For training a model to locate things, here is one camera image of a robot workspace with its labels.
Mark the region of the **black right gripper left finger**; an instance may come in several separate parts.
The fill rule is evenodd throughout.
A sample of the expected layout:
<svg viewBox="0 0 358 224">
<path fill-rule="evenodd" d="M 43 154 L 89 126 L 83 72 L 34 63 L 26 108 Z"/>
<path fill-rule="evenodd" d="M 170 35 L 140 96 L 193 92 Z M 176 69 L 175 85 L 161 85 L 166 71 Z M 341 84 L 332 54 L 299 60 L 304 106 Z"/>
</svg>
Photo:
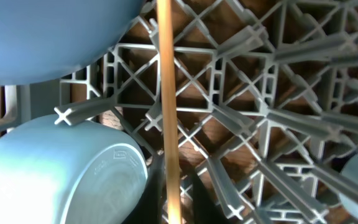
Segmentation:
<svg viewBox="0 0 358 224">
<path fill-rule="evenodd" d="M 164 183 L 165 159 L 161 154 L 153 158 L 145 190 L 138 204 L 122 224 L 161 224 Z"/>
</svg>

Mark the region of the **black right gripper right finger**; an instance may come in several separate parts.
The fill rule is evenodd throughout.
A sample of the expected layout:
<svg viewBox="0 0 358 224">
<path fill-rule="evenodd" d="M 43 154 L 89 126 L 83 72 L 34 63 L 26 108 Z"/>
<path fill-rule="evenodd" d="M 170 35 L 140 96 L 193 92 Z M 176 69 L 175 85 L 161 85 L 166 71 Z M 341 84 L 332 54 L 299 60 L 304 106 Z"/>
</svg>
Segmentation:
<svg viewBox="0 0 358 224">
<path fill-rule="evenodd" d="M 195 224 L 229 224 L 229 220 L 215 206 L 196 172 L 191 173 L 193 184 L 193 215 Z"/>
</svg>

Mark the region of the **light blue rice bowl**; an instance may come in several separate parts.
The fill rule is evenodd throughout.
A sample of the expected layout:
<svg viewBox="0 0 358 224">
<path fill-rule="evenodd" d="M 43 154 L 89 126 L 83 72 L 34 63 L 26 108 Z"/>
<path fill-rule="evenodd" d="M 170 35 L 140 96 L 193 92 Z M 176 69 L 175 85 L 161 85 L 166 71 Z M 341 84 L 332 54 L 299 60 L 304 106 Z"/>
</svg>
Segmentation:
<svg viewBox="0 0 358 224">
<path fill-rule="evenodd" d="M 39 117 L 0 138 L 0 223 L 121 223 L 147 178 L 125 132 Z"/>
</svg>

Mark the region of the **dark blue plate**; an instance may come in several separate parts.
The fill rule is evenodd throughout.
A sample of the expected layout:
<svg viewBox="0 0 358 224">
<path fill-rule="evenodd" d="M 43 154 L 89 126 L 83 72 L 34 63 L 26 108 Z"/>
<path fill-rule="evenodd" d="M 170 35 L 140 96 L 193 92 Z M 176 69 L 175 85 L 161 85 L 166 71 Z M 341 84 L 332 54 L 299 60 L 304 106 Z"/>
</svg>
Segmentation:
<svg viewBox="0 0 358 224">
<path fill-rule="evenodd" d="M 144 0 L 0 0 L 0 85 L 53 80 L 97 61 Z"/>
</svg>

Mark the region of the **wooden chopstick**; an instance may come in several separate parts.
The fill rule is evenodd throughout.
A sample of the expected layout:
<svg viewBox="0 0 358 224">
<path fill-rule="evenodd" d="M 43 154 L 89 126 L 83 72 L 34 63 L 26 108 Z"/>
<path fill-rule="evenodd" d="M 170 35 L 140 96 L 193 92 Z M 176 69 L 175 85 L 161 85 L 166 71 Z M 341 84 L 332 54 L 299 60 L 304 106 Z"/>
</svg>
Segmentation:
<svg viewBox="0 0 358 224">
<path fill-rule="evenodd" d="M 173 53 L 172 5 L 170 0 L 157 1 L 157 19 L 160 68 L 162 75 L 161 100 L 168 222 L 169 224 L 181 224 L 177 103 Z"/>
</svg>

